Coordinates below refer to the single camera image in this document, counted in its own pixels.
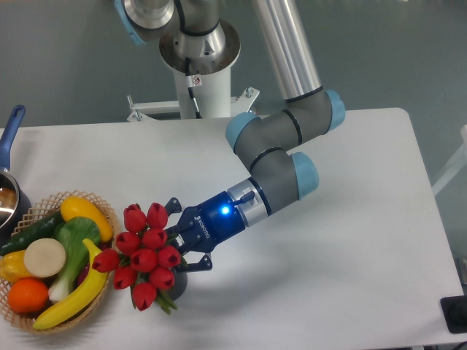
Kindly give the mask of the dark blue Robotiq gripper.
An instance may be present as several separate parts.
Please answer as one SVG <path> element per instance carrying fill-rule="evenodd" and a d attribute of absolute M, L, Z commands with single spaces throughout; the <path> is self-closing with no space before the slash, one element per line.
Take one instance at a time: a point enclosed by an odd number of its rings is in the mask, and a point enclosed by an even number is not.
<path fill-rule="evenodd" d="M 182 213 L 178 223 L 167 230 L 168 235 L 179 236 L 182 245 L 180 254 L 188 252 L 210 253 L 222 242 L 245 230 L 246 225 L 234 200 L 227 192 L 183 211 L 179 199 L 172 197 L 164 206 L 168 215 Z M 198 262 L 187 262 L 181 257 L 178 272 L 201 272 L 212 270 L 212 259 L 205 254 Z"/>

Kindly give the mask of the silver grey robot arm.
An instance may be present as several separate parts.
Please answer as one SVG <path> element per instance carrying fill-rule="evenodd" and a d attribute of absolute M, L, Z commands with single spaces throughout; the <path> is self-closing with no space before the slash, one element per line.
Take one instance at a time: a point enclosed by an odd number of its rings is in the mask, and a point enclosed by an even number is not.
<path fill-rule="evenodd" d="M 250 111 L 248 94 L 231 97 L 231 67 L 241 45 L 235 28 L 220 17 L 218 1 L 116 1 L 115 8 L 134 43 L 159 41 L 174 75 L 181 118 L 227 117 L 225 137 L 249 172 L 199 205 L 169 205 L 170 213 L 181 215 L 168 230 L 181 239 L 178 252 L 204 254 L 183 270 L 209 270 L 218 244 L 317 188 L 314 163 L 296 147 L 341 125 L 344 104 L 321 84 L 294 1 L 252 3 L 286 104 L 267 117 Z"/>

